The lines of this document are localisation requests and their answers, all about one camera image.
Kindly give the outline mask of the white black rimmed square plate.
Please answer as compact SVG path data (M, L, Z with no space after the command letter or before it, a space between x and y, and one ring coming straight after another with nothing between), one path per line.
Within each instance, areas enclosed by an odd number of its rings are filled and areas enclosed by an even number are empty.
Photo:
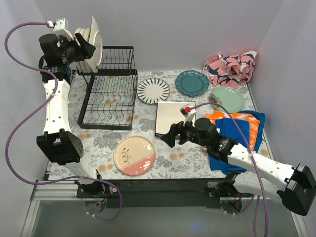
M159 101L156 114L155 133L166 134L170 130L170 126L174 123L184 121L185 117L180 109L189 104L195 106L195 101Z

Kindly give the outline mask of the pink round plate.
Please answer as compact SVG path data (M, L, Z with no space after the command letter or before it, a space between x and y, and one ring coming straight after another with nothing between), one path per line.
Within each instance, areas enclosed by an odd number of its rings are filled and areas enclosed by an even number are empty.
M114 152L116 167L124 174L137 176L146 173L154 165L156 151L145 137L131 136L122 140Z

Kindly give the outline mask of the white blue striped plate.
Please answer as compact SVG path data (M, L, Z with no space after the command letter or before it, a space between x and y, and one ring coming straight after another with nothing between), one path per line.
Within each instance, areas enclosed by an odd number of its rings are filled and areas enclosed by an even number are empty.
M170 86L163 79L148 78L138 84L136 92L143 103L155 105L159 101L164 101L168 98Z

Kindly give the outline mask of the teal scalloped plate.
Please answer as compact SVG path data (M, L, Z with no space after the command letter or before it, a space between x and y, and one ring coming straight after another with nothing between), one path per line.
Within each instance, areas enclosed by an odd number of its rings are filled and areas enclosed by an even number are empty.
M175 80L177 90L188 96L199 96L205 93L209 85L208 78L194 70L181 72Z

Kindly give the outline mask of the mint green plate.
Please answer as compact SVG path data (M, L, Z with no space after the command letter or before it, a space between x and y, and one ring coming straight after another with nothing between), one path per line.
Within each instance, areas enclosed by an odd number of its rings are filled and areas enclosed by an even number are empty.
M227 86L214 88L209 95L209 101L222 105L229 113L237 113L244 106L243 95Z

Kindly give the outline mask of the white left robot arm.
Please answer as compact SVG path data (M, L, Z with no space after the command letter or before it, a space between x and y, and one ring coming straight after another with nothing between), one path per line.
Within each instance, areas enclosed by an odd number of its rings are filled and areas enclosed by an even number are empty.
M37 145L51 163L70 169L75 176L88 177L87 181L79 180L79 184L88 185L93 197L101 197L105 185L98 181L99 172L83 158L82 141L70 129L68 120L68 96L72 71L72 62L90 59L95 46L80 33L75 39L67 39L63 35L46 34L39 38L44 53L39 61L39 68L49 71L42 73L42 81L46 96L52 99L46 105L46 122L43 135L37 136Z

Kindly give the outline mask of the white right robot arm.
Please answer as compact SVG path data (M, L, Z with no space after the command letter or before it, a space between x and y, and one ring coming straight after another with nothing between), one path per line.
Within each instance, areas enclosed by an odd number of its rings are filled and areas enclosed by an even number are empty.
M290 211L306 216L316 197L316 180L311 169L300 163L284 164L260 154L250 154L245 146L220 135L216 126L207 118L194 123L179 122L171 125L161 140L174 147L192 142L207 149L216 160L246 169L245 173L233 172L220 185L229 196L248 193L281 201Z

